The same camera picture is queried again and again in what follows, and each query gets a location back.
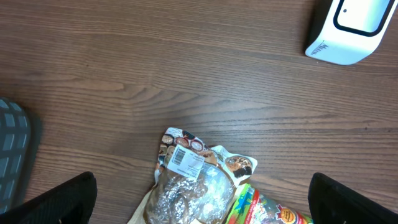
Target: food package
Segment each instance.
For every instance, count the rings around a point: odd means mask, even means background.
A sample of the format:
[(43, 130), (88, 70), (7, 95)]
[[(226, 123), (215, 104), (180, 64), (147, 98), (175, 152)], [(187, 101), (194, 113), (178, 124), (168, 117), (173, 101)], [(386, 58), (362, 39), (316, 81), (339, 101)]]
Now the food package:
[(163, 135), (155, 185), (128, 224), (217, 224), (241, 195), (257, 160), (208, 147), (187, 131)]
[(226, 224), (313, 224), (311, 218), (283, 207), (246, 184)]

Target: barcode label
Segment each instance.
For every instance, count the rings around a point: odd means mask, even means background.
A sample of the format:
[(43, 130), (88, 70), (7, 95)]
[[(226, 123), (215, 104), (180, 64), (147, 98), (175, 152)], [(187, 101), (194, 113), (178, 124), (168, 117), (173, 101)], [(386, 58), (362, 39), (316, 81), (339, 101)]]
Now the barcode label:
[(167, 168), (184, 177), (196, 180), (204, 163), (205, 158), (203, 156), (177, 145)]
[(184, 156), (185, 156), (185, 152), (182, 151), (181, 149), (178, 149), (176, 153), (177, 153), (177, 154), (175, 155), (173, 162), (174, 162), (175, 164), (177, 164), (177, 165), (180, 165), (181, 162), (182, 162), (182, 159), (183, 159)]

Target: barcode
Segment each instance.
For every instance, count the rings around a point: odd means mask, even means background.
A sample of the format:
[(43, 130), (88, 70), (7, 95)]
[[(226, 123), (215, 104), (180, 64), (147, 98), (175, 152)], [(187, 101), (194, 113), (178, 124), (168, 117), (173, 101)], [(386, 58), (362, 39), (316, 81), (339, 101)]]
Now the barcode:
[(175, 164), (177, 164), (177, 165), (180, 165), (181, 162), (182, 162), (182, 159), (183, 159), (184, 156), (185, 156), (185, 151), (183, 151), (183, 150), (181, 150), (181, 149), (178, 149), (178, 151), (177, 151), (176, 153), (177, 153), (177, 154), (175, 155), (173, 162), (174, 162)]

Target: wooden table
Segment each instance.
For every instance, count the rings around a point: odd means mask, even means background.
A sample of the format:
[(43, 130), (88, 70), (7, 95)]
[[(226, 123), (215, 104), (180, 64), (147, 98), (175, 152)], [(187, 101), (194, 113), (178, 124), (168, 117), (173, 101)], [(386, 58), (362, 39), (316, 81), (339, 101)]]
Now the wooden table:
[(303, 49), (315, 0), (2, 0), (0, 95), (44, 135), (26, 199), (90, 170), (92, 223), (126, 223), (166, 128), (255, 157), (251, 182), (308, 213), (322, 172), (398, 212), (398, 15), (342, 67)]

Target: white device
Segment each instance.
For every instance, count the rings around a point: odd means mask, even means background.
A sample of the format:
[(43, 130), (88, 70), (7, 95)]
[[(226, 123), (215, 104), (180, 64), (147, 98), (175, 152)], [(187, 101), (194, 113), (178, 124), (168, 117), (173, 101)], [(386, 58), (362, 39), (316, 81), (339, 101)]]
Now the white device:
[(321, 0), (310, 33), (309, 57), (351, 65), (374, 52), (397, 0)]

